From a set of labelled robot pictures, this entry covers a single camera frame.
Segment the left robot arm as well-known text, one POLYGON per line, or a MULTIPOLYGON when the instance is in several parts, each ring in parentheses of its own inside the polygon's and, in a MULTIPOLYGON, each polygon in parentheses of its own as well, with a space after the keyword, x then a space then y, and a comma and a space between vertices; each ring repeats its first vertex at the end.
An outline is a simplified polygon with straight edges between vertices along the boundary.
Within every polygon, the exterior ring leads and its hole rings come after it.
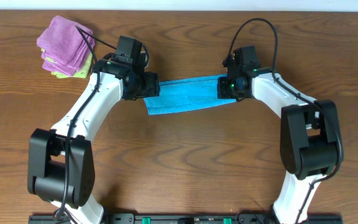
POLYGON ((115 52, 96 61, 84 92, 69 112, 50 129, 32 133, 27 190, 57 207, 54 221, 109 223, 109 215, 92 194, 92 143, 117 102, 159 95, 158 75, 146 71, 148 64, 146 46, 120 36, 115 52))

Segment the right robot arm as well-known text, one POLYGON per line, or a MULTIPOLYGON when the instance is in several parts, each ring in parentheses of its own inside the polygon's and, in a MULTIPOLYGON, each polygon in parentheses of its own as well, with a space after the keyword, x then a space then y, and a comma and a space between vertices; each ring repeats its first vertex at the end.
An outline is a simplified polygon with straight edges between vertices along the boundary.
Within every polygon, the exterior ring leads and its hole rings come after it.
POLYGON ((253 98, 280 118, 280 157, 286 174, 266 223, 306 223, 319 185, 343 160, 336 105, 316 100, 288 84, 273 67, 262 67, 253 46, 241 47, 222 61, 218 98, 253 98))

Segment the blue cloth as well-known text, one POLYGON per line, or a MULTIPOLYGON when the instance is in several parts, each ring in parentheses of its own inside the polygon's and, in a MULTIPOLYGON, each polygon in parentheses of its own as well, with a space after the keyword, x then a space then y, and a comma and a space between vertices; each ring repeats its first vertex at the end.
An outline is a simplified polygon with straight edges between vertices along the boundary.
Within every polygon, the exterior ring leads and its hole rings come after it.
POLYGON ((218 78, 224 75, 169 80, 160 83, 159 96, 145 98, 149 115, 182 113, 235 103, 218 98, 218 78))

